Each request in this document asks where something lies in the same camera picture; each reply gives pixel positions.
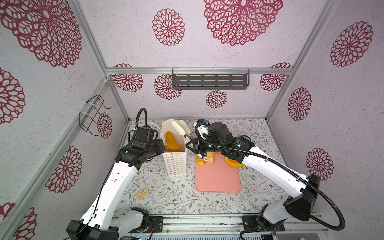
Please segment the long glazed fake bread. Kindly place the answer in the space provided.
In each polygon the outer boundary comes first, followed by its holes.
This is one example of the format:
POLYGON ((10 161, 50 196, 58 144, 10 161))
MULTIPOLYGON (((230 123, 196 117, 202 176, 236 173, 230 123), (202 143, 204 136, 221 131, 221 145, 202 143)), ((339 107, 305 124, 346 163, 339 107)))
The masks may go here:
POLYGON ((165 147, 169 153, 178 153, 182 151, 172 132, 166 132, 165 147))

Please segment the white printed paper bag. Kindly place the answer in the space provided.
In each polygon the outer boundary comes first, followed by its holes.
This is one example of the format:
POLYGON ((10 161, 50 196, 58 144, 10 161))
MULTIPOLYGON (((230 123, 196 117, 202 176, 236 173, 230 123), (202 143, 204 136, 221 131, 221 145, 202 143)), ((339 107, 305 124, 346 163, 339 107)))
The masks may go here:
POLYGON ((183 120, 166 120, 156 127, 160 133, 160 139, 164 142, 165 152, 155 157, 156 163, 161 163, 168 177, 179 177, 187 174, 187 148, 191 131, 183 120))

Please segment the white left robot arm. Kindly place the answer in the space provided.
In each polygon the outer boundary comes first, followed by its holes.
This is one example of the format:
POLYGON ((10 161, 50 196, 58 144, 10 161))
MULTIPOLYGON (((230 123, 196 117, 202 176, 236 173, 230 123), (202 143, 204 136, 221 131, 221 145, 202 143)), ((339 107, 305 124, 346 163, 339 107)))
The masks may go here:
POLYGON ((125 189, 143 163, 165 152, 163 140, 133 140, 119 150, 116 162, 104 180, 102 189, 80 220, 67 226, 69 240, 119 240, 131 231, 149 227, 149 212, 134 207, 114 219, 114 213, 125 189))

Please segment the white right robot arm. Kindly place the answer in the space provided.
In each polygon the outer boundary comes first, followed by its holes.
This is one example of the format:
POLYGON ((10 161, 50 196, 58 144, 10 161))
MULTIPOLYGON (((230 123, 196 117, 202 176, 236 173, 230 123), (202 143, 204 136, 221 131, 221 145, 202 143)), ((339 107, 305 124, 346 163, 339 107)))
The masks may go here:
POLYGON ((212 139, 204 141, 194 138, 187 141, 186 148, 193 153, 203 155, 207 152, 220 152, 229 159, 241 162, 246 167, 253 168, 280 186, 287 194, 286 199, 263 207, 258 216, 261 226, 272 226, 280 221, 296 218, 300 221, 309 221, 317 195, 315 191, 307 187, 307 183, 319 186, 317 177, 305 175, 284 169, 284 165, 270 158, 260 148, 256 147, 248 137, 240 136, 233 138, 228 146, 219 147, 220 142, 212 139))

